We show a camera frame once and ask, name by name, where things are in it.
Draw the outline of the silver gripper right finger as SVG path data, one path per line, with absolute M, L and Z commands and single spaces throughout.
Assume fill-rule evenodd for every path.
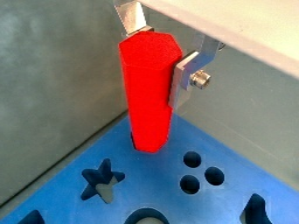
M 182 104 L 179 102 L 182 91 L 188 91 L 192 87 L 204 89 L 208 86 L 211 76 L 203 71 L 203 68 L 214 61 L 216 52 L 223 46 L 224 44 L 215 38 L 203 35 L 196 50 L 190 52 L 176 63 L 168 100 L 168 105 L 174 109 Z

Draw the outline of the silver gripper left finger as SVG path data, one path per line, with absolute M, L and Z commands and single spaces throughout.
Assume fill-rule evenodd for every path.
M 114 0 L 114 5 L 127 38 L 139 32 L 152 32 L 155 30 L 146 22 L 143 6 L 136 0 Z

